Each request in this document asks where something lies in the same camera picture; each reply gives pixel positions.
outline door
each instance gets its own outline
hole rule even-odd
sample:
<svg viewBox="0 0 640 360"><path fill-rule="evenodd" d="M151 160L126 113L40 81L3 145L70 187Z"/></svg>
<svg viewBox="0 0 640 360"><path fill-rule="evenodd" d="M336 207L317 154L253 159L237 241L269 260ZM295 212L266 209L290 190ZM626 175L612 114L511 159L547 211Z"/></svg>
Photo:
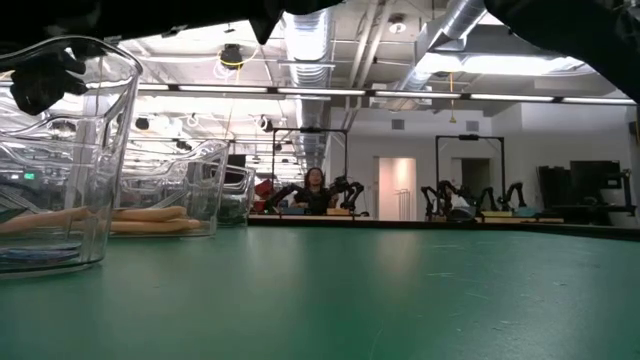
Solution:
<svg viewBox="0 0 640 360"><path fill-rule="evenodd" d="M416 159L375 158L378 220L416 220Z"/></svg>

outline clear plastic container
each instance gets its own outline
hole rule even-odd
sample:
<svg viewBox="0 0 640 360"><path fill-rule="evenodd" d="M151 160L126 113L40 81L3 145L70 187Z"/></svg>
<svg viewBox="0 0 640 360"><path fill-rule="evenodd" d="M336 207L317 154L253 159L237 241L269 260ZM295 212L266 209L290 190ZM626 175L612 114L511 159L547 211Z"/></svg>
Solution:
<svg viewBox="0 0 640 360"><path fill-rule="evenodd" d="M226 181L218 212L218 225L246 226L253 206L256 171L250 168L227 166Z"/></svg>
<svg viewBox="0 0 640 360"><path fill-rule="evenodd" d="M141 73L86 37L0 56L0 275L105 256Z"/></svg>
<svg viewBox="0 0 640 360"><path fill-rule="evenodd" d="M186 154L129 147L112 237L215 236L228 151L218 140Z"/></svg>

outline person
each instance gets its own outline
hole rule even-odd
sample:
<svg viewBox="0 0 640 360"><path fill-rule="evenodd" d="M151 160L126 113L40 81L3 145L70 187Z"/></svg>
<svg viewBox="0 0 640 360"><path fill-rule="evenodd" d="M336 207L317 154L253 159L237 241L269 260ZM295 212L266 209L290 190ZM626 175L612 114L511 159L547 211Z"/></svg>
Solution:
<svg viewBox="0 0 640 360"><path fill-rule="evenodd" d="M304 176L304 190L293 197L291 206L308 209L312 215L324 215L328 208L336 207L337 202L338 194L329 193L322 170L314 167Z"/></svg>

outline table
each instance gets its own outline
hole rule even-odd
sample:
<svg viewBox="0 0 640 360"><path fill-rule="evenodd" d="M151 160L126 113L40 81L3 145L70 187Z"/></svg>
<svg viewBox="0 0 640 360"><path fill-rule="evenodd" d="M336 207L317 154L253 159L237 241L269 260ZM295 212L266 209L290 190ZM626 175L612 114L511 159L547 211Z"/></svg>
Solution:
<svg viewBox="0 0 640 360"><path fill-rule="evenodd" d="M0 282L0 358L639 359L640 243L250 227Z"/></svg>

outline ductwork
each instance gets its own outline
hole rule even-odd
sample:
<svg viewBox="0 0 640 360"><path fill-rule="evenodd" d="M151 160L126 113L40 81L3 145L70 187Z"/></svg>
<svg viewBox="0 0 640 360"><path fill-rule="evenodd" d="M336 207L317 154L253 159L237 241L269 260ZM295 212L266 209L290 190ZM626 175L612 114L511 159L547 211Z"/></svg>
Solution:
<svg viewBox="0 0 640 360"><path fill-rule="evenodd" d="M416 41L416 64L396 89L419 91L427 84L433 54L430 50L455 40L464 39L487 13L484 0L451 0L447 12L425 26Z"/></svg>
<svg viewBox="0 0 640 360"><path fill-rule="evenodd" d="M329 85L330 69L323 65L309 65L329 60L332 9L316 11L309 15L282 16L285 22L285 42L289 60L305 61L305 65L291 65L291 80L296 87L326 88ZM298 126L326 128L329 125L329 102L297 99L296 118ZM322 166L327 136L305 137L301 135L307 167Z"/></svg>

